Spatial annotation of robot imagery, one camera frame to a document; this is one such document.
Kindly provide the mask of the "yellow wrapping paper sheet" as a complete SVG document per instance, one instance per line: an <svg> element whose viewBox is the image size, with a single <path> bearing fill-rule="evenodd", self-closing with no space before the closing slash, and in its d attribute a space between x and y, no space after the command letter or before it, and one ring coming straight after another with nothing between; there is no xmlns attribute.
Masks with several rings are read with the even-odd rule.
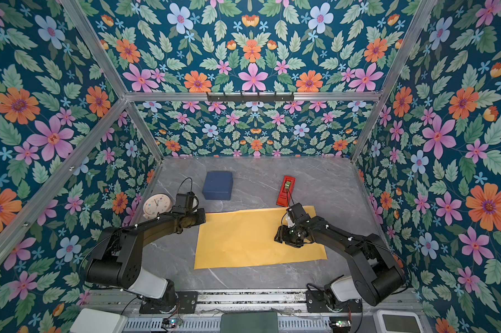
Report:
<svg viewBox="0 0 501 333"><path fill-rule="evenodd" d="M294 248L274 241L286 208L207 213L199 227L194 268L239 268L327 260L324 246Z"/></svg>

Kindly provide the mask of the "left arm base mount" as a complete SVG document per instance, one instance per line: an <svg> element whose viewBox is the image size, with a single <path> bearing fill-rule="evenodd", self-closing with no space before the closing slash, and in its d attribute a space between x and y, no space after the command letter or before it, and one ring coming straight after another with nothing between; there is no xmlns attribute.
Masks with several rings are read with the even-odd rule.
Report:
<svg viewBox="0 0 501 333"><path fill-rule="evenodd" d="M193 314L198 305L197 291L170 291L160 299L145 298L140 314Z"/></svg>

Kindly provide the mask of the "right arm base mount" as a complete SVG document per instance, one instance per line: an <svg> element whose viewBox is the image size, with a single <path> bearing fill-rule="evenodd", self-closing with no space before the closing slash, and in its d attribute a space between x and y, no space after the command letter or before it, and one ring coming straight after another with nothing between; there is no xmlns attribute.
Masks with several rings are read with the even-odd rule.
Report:
<svg viewBox="0 0 501 333"><path fill-rule="evenodd" d="M316 289L311 286L305 291L306 306L309 313L362 313L360 299L340 301L331 291Z"/></svg>

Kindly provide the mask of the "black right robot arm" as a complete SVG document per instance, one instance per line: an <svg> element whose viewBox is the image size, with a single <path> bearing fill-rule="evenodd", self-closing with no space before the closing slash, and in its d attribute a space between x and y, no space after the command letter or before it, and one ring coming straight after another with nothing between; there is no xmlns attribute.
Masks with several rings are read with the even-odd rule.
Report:
<svg viewBox="0 0 501 333"><path fill-rule="evenodd" d="M274 240L294 248L321 244L346 260L349 275L320 290L331 310L357 299L376 306L406 285L404 270L377 234L342 230L320 216L311 217L300 203L287 208L287 224L278 228Z"/></svg>

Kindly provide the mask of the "blue gift box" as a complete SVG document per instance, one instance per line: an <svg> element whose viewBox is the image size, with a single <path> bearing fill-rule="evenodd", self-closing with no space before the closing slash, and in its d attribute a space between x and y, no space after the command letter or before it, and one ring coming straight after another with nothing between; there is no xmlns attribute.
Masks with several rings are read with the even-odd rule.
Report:
<svg viewBox="0 0 501 333"><path fill-rule="evenodd" d="M232 196L233 174L231 171L209 171L203 184L206 200L229 201Z"/></svg>

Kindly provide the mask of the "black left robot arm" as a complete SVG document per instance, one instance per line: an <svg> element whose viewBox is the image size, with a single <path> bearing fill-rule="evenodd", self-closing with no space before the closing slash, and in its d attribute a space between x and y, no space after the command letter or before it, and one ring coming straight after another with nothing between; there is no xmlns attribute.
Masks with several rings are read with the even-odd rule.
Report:
<svg viewBox="0 0 501 333"><path fill-rule="evenodd" d="M90 253L85 280L150 300L161 300L169 294L171 282L142 266L144 247L205 222L206 214L199 208L198 198L188 191L176 196L176 203L169 212L134 226L106 228Z"/></svg>

